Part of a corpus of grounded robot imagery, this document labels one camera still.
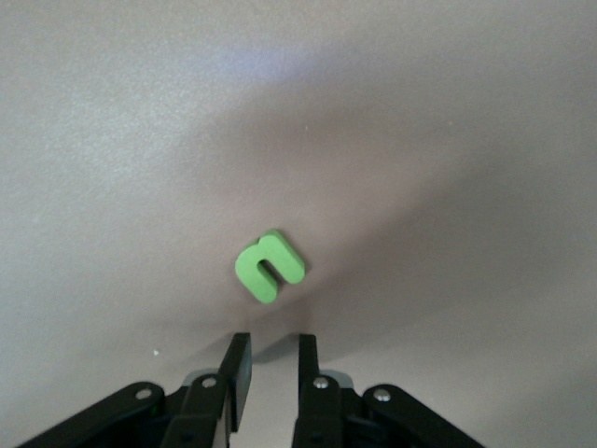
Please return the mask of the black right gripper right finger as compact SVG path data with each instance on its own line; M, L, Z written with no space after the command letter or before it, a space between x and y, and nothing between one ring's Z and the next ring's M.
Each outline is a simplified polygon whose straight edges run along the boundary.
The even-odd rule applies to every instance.
M403 389L363 394L319 368L316 337L298 336L298 418L294 447L480 447Z

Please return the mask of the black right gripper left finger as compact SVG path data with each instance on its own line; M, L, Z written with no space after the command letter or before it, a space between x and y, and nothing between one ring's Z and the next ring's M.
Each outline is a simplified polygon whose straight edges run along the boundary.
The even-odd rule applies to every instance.
M127 385L22 446L228 447L251 376L251 336L236 333L218 369L189 375L172 394L150 382Z

